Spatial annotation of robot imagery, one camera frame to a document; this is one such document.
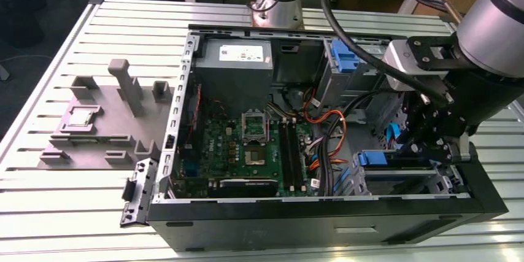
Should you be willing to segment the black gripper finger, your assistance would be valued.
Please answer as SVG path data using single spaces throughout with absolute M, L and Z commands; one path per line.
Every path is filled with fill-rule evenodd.
M 443 164 L 472 163 L 479 160 L 476 147 L 467 134 L 460 137 L 444 136 L 435 141 L 412 143 L 411 151 Z
M 420 94 L 410 91 L 404 95 L 403 113 L 407 115 L 404 121 L 406 128 L 396 140 L 400 147 L 398 153 L 400 156 L 411 156 L 420 152 L 424 146 L 426 135 L 428 134 L 428 112 L 430 104 L 426 104 Z

